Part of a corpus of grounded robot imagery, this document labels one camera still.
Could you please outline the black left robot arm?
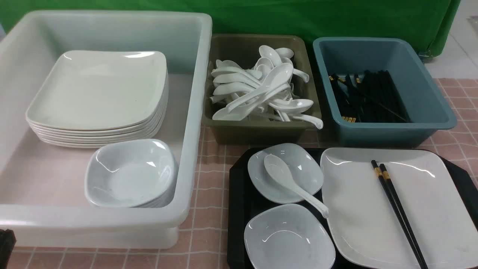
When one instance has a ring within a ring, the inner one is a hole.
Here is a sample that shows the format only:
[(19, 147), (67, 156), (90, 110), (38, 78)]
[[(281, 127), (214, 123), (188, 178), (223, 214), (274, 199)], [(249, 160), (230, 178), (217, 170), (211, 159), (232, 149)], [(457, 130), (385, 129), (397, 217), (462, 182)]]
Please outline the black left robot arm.
[(6, 269), (16, 244), (16, 237), (14, 231), (0, 230), (0, 268)]

